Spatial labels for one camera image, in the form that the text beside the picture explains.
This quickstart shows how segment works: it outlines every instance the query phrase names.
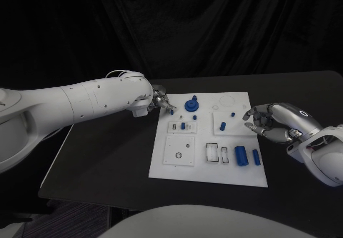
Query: blue object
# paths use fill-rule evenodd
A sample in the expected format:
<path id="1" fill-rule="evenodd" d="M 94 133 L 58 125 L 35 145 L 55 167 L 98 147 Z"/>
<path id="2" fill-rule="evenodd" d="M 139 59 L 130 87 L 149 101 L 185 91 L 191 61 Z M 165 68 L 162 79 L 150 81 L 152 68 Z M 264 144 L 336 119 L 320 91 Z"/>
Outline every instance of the blue object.
<path id="1" fill-rule="evenodd" d="M 245 147 L 244 146 L 237 146 L 235 147 L 235 152 L 237 152 L 238 165 L 240 166 L 248 165 L 250 162 L 248 162 Z"/>
<path id="2" fill-rule="evenodd" d="M 256 165 L 261 165 L 258 150 L 253 150 Z"/>
<path id="3" fill-rule="evenodd" d="M 227 123 L 222 122 L 222 125 L 221 125 L 221 130 L 225 130 L 225 126 L 227 126 Z"/>
<path id="4" fill-rule="evenodd" d="M 189 101 L 186 101 L 186 103 L 185 103 L 185 108 L 186 108 L 186 110 L 189 111 L 189 112 L 195 112 L 196 110 L 198 110 L 198 108 L 199 108 L 199 103 L 198 103 L 198 101 L 196 100 L 189 100 Z"/>

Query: table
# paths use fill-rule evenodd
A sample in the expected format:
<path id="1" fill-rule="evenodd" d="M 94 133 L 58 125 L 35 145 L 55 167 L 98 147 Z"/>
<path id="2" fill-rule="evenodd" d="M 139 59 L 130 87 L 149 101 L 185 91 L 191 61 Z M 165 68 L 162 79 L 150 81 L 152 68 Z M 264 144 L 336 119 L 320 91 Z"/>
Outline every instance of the table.
<path id="1" fill-rule="evenodd" d="M 168 93 L 248 91 L 251 105 L 290 102 L 323 127 L 343 123 L 343 78 L 333 71 L 150 80 Z M 149 178 L 159 109 L 123 111 L 71 130 L 39 196 L 134 210 L 176 204 L 230 208 L 305 230 L 343 235 L 343 187 L 326 186 L 258 137 L 269 188 Z"/>

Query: black curtain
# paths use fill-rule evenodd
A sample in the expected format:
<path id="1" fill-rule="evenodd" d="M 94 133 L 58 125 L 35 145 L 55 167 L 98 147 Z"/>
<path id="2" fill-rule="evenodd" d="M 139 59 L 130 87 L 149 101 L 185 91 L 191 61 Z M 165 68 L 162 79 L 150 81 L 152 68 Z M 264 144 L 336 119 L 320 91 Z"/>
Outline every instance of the black curtain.
<path id="1" fill-rule="evenodd" d="M 149 79 L 343 72 L 342 0 L 12 0 L 0 10 L 0 88 L 62 86 L 114 69 Z M 5 206 L 38 199 L 62 141 L 0 175 Z"/>

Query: white object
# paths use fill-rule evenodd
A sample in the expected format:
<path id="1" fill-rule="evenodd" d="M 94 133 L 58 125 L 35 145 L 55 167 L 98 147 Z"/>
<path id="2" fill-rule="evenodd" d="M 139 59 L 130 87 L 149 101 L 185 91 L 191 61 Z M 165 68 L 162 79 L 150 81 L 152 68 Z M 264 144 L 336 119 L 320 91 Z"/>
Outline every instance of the white object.
<path id="1" fill-rule="evenodd" d="M 64 87 L 0 89 L 0 173 L 55 130 L 124 109 L 145 116 L 152 100 L 152 85 L 137 72 Z"/>
<path id="2" fill-rule="evenodd" d="M 245 111 L 214 112 L 214 132 L 215 135 L 256 136 L 257 133 L 247 130 L 245 123 L 253 122 L 253 117 L 245 121 L 243 119 Z M 221 130 L 222 122 L 227 123 L 225 130 Z"/>
<path id="3" fill-rule="evenodd" d="M 166 165 L 195 165 L 195 137 L 169 136 L 166 140 L 166 150 L 163 164 Z"/>
<path id="4" fill-rule="evenodd" d="M 228 148 L 222 147 L 222 162 L 227 165 L 230 163 L 230 157 L 228 157 Z"/>
<path id="5" fill-rule="evenodd" d="M 323 136 L 333 135 L 338 141 L 315 151 L 307 145 Z M 329 126 L 309 140 L 293 144 L 294 153 L 289 153 L 299 161 L 299 154 L 315 177 L 329 186 L 343 185 L 343 128 Z"/>
<path id="6" fill-rule="evenodd" d="M 199 109 L 191 113 L 185 109 L 185 103 L 192 99 L 194 95 L 198 96 Z M 178 109 L 175 109 L 173 115 L 168 115 L 165 110 L 160 112 L 149 177 L 269 187 L 263 166 L 263 156 L 260 157 L 261 166 L 256 166 L 254 162 L 253 150 L 257 149 L 258 154 L 261 155 L 257 135 L 217 136 L 214 134 L 214 112 L 247 111 L 251 108 L 248 93 L 169 94 L 169 100 Z M 166 137 L 173 135 L 168 133 L 166 130 L 169 122 L 194 121 L 194 115 L 198 117 L 198 133 L 192 135 L 195 136 L 195 166 L 166 165 L 163 164 Z M 218 144 L 218 163 L 208 162 L 207 143 Z M 250 165 L 243 167 L 238 165 L 235 156 L 235 147 L 240 145 L 245 146 L 250 161 Z M 228 148 L 230 164 L 225 166 L 221 159 L 222 147 Z"/>
<path id="7" fill-rule="evenodd" d="M 120 222 L 100 238 L 313 238 L 287 225 L 220 207 L 175 205 Z"/>
<path id="8" fill-rule="evenodd" d="M 220 162 L 217 143 L 207 144 L 207 158 L 209 162 Z"/>
<path id="9" fill-rule="evenodd" d="M 182 121 L 172 121 L 169 123 L 169 133 L 196 134 L 196 122 L 185 122 L 185 129 L 182 129 Z"/>

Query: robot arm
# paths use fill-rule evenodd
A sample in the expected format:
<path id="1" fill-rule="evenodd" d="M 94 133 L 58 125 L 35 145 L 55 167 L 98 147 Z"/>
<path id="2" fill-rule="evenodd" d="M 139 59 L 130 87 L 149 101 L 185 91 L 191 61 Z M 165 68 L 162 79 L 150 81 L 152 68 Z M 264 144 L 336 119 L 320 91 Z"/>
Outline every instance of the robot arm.
<path id="1" fill-rule="evenodd" d="M 323 128 L 312 115 L 289 103 L 256 106 L 245 113 L 244 120 L 248 120 L 251 116 L 254 116 L 254 124 L 245 123 L 245 126 L 271 141 L 293 143 L 287 147 L 289 155 L 306 164 L 325 184 L 342 185 L 343 127 Z M 274 121 L 286 125 L 289 129 L 273 128 Z"/>
<path id="2" fill-rule="evenodd" d="M 0 173 L 60 128 L 124 109 L 142 117 L 156 107 L 166 108 L 168 113 L 175 108 L 165 87 L 152 85 L 139 72 L 64 87 L 0 89 Z"/>

